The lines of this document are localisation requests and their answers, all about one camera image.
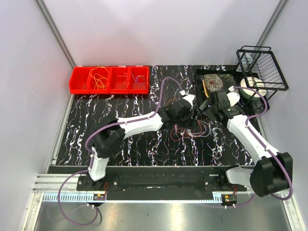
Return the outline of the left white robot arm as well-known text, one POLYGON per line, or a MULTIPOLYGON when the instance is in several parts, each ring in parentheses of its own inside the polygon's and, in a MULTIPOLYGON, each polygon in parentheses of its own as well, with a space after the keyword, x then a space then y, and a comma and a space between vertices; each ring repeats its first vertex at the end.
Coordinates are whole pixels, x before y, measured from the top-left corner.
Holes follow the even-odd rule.
POLYGON ((118 150, 124 139, 145 132, 168 129, 174 125, 189 128, 192 125, 195 98, 193 94, 186 94, 176 102, 145 115, 128 118, 107 116, 104 126, 86 140, 86 149, 91 152, 87 185, 95 191, 103 187, 109 158, 118 150))

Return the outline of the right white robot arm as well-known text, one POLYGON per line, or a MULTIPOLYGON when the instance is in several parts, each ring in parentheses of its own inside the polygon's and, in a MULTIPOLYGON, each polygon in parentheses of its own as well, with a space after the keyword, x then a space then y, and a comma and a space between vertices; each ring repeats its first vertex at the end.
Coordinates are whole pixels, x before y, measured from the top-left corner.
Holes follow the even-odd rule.
POLYGON ((236 136, 255 164, 253 169, 228 168, 218 179, 219 187, 229 191, 235 185, 242 185, 251 188, 259 197, 271 195, 277 199, 278 192, 288 190, 289 194, 281 200, 289 200, 293 195, 293 158, 287 152, 279 152, 258 133, 250 123, 251 117, 237 105, 240 96, 235 90, 230 87, 213 91, 199 107, 236 136))

